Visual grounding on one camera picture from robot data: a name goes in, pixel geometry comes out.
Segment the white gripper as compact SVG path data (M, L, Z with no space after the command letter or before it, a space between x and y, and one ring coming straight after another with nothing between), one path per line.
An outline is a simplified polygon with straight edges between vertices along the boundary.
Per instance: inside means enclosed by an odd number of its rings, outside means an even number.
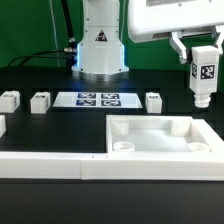
M135 42L150 41L154 35L171 33L169 42L181 64L190 64L191 50L179 32L216 26L214 46L223 54L224 0L129 0L128 35Z

